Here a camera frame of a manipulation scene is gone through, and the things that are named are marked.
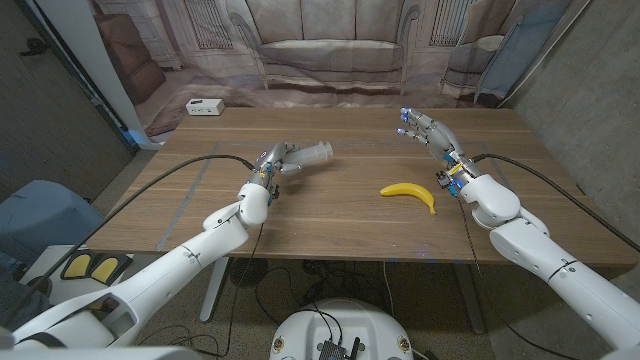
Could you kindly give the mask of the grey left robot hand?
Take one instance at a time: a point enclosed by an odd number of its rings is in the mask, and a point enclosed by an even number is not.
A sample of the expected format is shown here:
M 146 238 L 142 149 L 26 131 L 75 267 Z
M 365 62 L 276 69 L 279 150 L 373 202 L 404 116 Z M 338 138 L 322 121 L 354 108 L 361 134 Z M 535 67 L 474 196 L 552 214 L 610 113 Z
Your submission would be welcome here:
M 301 166 L 293 162 L 287 162 L 284 158 L 297 153 L 301 148 L 297 144 L 279 142 L 269 150 L 264 151 L 256 160 L 251 177 L 248 182 L 264 187 L 272 199 L 279 197 L 279 186 L 274 181 L 277 173 L 289 176 L 301 170 Z

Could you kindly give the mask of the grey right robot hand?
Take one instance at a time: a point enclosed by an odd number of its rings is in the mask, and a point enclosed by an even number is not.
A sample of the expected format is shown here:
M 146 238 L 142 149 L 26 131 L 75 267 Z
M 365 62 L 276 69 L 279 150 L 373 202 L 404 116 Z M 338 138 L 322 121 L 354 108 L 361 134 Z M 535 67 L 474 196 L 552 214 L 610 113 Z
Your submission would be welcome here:
M 400 128 L 397 133 L 426 145 L 432 157 L 444 167 L 436 173 L 441 188 L 459 196 L 463 187 L 483 175 L 445 124 L 412 108 L 402 108 L 400 113 L 409 129 Z

